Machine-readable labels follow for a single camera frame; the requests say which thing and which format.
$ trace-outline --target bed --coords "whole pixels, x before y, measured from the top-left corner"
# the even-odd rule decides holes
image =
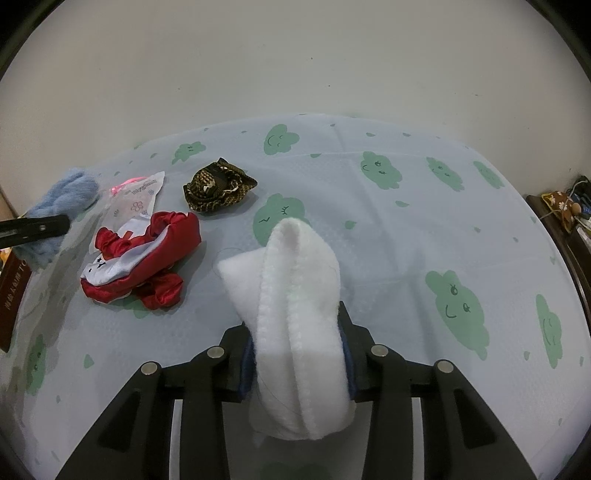
[[[193,148],[178,154],[184,145]],[[219,157],[258,186],[236,206],[199,215],[203,242],[176,266],[185,281],[178,306],[150,312],[133,298],[104,305],[83,294],[101,203],[31,277],[13,345],[0,356],[0,422],[37,480],[56,477],[140,365],[186,362],[240,323],[215,265],[264,245],[285,216],[309,222],[334,250],[341,300],[356,324],[409,361],[454,362],[538,478],[564,469],[591,424],[589,286],[485,158],[393,124],[295,113],[149,141],[93,171],[108,189],[164,170],[155,211],[187,212],[183,185]],[[306,468],[322,480],[361,477],[368,408],[319,442],[260,438],[242,406],[225,418],[233,480],[299,478]],[[420,455],[415,470],[422,478]]]

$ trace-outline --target brown patterned cloth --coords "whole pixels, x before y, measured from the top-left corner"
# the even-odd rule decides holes
[[[562,227],[570,233],[574,225],[573,201],[564,192],[555,191],[544,193],[542,200],[550,207],[550,210],[558,217]]]
[[[255,179],[220,158],[199,170],[183,186],[185,199],[196,212],[215,212],[240,202],[248,190],[256,187]]]

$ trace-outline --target blue fuzzy cloth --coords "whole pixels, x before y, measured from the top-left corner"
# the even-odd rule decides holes
[[[41,201],[26,214],[27,218],[40,218],[65,214],[72,222],[96,200],[99,184],[81,168],[69,170]],[[32,270],[45,268],[60,251],[63,236],[38,240],[14,247],[18,258],[25,260]]]

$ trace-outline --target green cloud print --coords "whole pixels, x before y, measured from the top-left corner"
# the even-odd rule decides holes
[[[560,319],[554,312],[550,311],[543,295],[536,295],[535,306],[538,310],[542,340],[546,347],[550,366],[556,368],[558,360],[562,358],[562,327],[560,325]]]
[[[173,165],[179,160],[187,161],[189,157],[197,155],[198,153],[204,151],[206,148],[207,147],[203,145],[201,142],[182,144],[177,148],[177,151],[174,153]]]
[[[374,152],[363,152],[361,171],[382,190],[397,189],[402,174],[390,163],[388,157]]]
[[[448,167],[444,162],[435,158],[427,157],[429,170],[446,185],[449,185],[454,191],[459,192],[464,189],[462,178]]]
[[[45,378],[45,357],[47,348],[43,335],[38,335],[27,359],[27,392],[37,395]]]
[[[304,204],[296,198],[284,198],[280,193],[271,195],[267,199],[267,203],[258,209],[252,221],[252,231],[255,234],[256,240],[263,246],[269,241],[271,231],[284,218],[299,218],[306,222],[310,222],[306,218],[306,209]]]
[[[278,152],[287,153],[291,150],[291,146],[299,141],[298,134],[288,132],[287,125],[279,124],[267,133],[263,150],[266,155],[275,155]]]
[[[425,282],[437,295],[437,311],[457,341],[485,360],[490,337],[484,326],[484,311],[474,292],[463,286],[452,270],[443,275],[430,271]]]
[[[501,187],[505,186],[499,176],[481,161],[476,160],[474,162],[474,166],[478,169],[480,175],[482,175],[484,179],[491,185],[491,187],[500,189]]]

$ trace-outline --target white towel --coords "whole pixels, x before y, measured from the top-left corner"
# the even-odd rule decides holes
[[[255,345],[252,427],[279,439],[317,440],[348,426],[355,404],[337,326],[339,263],[330,247],[288,218],[265,248],[218,269]]]

